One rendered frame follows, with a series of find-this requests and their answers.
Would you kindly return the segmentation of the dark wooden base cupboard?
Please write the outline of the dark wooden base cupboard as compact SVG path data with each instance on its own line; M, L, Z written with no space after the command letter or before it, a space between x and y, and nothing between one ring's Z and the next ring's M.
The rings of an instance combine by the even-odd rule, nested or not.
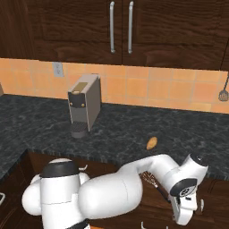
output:
M41 218L25 212L21 197L35 175L30 156L25 155L9 176L0 182L0 192L5 194L0 206L0 229L42 229Z

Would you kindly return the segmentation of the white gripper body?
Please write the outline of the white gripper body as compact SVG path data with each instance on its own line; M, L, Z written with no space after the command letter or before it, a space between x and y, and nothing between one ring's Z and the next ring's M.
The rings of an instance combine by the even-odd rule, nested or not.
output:
M175 203L173 206L174 210L174 221L178 225L187 225L193 215L193 212L197 209L197 203L191 200L182 201L180 204Z

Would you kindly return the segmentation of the grey coffee machine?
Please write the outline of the grey coffee machine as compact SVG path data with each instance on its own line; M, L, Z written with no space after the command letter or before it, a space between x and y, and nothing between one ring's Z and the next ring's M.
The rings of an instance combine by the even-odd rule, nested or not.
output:
M70 132L74 138L89 134L101 108L101 88L98 74L83 74L68 90L71 117Z

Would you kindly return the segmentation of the dark wooden cupboard door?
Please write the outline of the dark wooden cupboard door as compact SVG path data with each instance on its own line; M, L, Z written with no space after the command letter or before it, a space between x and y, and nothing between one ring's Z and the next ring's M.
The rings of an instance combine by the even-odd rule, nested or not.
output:
M122 0L25 0L35 58L78 64L122 63ZM109 5L114 1L114 54Z
M123 0L124 65L219 70L228 39L229 0Z

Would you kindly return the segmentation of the dark wooden cupboard side panel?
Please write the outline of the dark wooden cupboard side panel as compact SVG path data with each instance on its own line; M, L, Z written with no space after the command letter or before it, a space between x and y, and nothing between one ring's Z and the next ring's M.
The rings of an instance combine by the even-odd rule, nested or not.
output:
M0 57L35 58L25 0L0 0Z

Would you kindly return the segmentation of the open dark wooden drawer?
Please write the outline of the open dark wooden drawer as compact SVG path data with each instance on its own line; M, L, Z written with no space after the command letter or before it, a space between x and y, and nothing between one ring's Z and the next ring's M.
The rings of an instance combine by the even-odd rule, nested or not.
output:
M130 213L108 219L90 220L94 227L103 229L229 229L229 181L205 178L198 188L198 204L204 199L205 207L194 213L186 225L177 225L172 219L172 207L151 184L143 182L140 205Z

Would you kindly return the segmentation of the hanging black slotted spatula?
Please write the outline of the hanging black slotted spatula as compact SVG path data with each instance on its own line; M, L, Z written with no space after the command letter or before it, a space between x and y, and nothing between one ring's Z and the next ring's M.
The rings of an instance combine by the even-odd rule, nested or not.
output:
M224 89L219 92L218 99L222 102L225 102L229 98L229 93L226 91L227 83L229 81L229 73L227 74L227 78L225 81Z

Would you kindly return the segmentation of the grey wall socket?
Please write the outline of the grey wall socket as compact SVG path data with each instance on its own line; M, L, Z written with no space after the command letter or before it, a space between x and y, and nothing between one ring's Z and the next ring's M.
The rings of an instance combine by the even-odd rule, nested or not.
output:
M55 77L63 77L64 76L64 70L63 70L63 64L60 62L52 62L54 76Z

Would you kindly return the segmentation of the brown potato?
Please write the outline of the brown potato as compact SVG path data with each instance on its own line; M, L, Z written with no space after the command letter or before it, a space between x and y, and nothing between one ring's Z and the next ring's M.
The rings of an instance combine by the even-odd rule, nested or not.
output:
M152 137L147 143L147 150L153 149L157 145L157 137Z

